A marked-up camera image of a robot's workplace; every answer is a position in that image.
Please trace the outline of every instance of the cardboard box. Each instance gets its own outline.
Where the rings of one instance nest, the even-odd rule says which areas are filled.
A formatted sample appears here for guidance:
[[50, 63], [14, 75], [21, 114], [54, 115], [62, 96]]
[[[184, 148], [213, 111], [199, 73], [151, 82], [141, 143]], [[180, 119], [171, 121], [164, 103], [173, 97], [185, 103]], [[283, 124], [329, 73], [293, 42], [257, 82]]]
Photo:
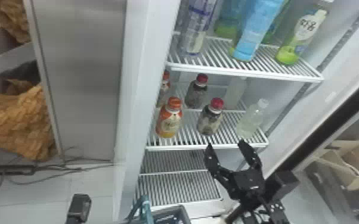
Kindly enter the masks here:
[[334, 141], [318, 160], [331, 167], [348, 190], [359, 189], [359, 141]]

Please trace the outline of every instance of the refrigerator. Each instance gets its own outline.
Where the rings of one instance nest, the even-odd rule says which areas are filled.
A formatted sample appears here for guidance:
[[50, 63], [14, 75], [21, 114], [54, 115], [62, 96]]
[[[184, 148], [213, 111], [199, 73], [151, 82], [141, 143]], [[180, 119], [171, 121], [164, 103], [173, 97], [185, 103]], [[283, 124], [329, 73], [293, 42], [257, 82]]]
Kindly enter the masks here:
[[[292, 1], [279, 42], [315, 2]], [[114, 192], [115, 220], [143, 194], [152, 210], [183, 204], [191, 218], [227, 214], [236, 202], [204, 167], [208, 143], [224, 167], [247, 168], [235, 126], [248, 106], [268, 99], [265, 121], [247, 139], [267, 178], [359, 90], [359, 1], [335, 0], [302, 59], [288, 67], [273, 60], [278, 44], [261, 45], [251, 62], [238, 62], [226, 53], [230, 40], [211, 30], [202, 57], [180, 56], [174, 30], [180, 0], [24, 3], [59, 156], [111, 159], [121, 189]], [[224, 110], [217, 134], [200, 135], [201, 109], [183, 108], [181, 129], [163, 139], [154, 128], [164, 69], [171, 95], [181, 99], [198, 73], [209, 76], [210, 99], [223, 97], [233, 77], [246, 77], [249, 86], [236, 110]]]

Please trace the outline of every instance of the red bottle cap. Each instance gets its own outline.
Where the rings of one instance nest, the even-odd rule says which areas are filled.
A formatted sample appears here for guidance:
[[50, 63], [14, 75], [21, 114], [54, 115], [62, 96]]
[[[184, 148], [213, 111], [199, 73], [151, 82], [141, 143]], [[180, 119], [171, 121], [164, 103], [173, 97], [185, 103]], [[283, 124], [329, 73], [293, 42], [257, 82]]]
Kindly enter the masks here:
[[212, 101], [210, 101], [210, 106], [216, 110], [222, 110], [224, 101], [221, 98], [213, 98]]
[[199, 83], [207, 83], [207, 82], [208, 82], [208, 76], [207, 76], [206, 74], [199, 73], [199, 74], [197, 75], [196, 80], [197, 80]]
[[164, 70], [163, 80], [167, 80], [169, 78], [170, 78], [170, 72], [168, 72], [167, 70]]
[[168, 98], [168, 106], [173, 109], [181, 109], [182, 101], [177, 97]]

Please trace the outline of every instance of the bottle with white label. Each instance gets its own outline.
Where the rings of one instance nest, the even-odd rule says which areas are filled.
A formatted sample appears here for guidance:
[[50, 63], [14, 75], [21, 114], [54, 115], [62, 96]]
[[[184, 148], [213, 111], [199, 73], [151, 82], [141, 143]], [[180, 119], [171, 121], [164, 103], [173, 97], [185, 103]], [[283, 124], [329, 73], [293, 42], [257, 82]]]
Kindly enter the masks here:
[[291, 66], [299, 60], [326, 19], [329, 13], [327, 8], [333, 1], [320, 0], [319, 3], [305, 10], [304, 15], [297, 20], [293, 32], [290, 32], [276, 54], [276, 60], [279, 63]]

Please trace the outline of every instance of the wire shelf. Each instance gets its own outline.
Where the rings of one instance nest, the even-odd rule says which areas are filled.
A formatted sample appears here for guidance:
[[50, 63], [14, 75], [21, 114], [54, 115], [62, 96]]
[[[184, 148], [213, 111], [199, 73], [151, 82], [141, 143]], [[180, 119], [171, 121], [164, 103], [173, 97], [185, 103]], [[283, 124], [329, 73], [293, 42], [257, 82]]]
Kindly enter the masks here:
[[141, 175], [135, 198], [148, 195], [151, 206], [221, 200], [216, 183], [207, 171]]
[[[234, 149], [238, 148], [237, 144], [241, 137], [236, 134], [236, 125], [242, 118], [244, 113], [225, 112], [223, 120], [217, 133], [212, 136], [201, 135], [197, 129], [198, 111], [183, 111], [182, 125], [177, 134], [173, 138], [161, 138], [156, 134], [156, 120], [158, 111], [154, 116], [154, 120], [146, 142], [148, 150], [193, 150], [205, 149], [208, 143], [216, 149]], [[250, 146], [254, 148], [264, 148], [268, 145], [268, 139], [263, 131], [258, 129], [253, 137], [246, 140]]]
[[143, 157], [141, 175], [151, 173], [187, 172], [205, 170], [203, 150], [146, 150]]
[[311, 83], [320, 83], [324, 80], [322, 75], [303, 59], [299, 59], [292, 66], [279, 64], [274, 59], [277, 46], [260, 45], [253, 60], [244, 63], [228, 56], [227, 49], [231, 45], [228, 39], [207, 37], [205, 47], [199, 56], [185, 57], [177, 52], [178, 37], [179, 35], [173, 35], [167, 59], [167, 66], [173, 71]]

